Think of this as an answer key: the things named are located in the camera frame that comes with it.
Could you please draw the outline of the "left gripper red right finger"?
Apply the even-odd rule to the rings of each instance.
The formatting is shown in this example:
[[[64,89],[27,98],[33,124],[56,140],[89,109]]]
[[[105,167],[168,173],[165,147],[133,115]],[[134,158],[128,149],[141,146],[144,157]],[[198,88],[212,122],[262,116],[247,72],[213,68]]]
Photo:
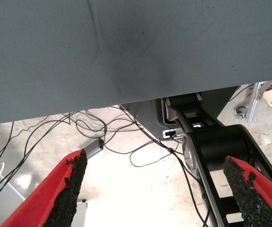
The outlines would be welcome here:
[[[227,156],[224,175],[245,227],[272,227],[272,182],[247,162]]]

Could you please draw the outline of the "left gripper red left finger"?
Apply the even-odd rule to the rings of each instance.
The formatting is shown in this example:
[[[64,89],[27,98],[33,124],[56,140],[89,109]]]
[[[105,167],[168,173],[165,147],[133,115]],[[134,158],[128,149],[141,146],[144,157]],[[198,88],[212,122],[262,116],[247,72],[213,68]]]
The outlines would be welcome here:
[[[87,164],[84,149],[69,153],[1,226],[70,227]]]

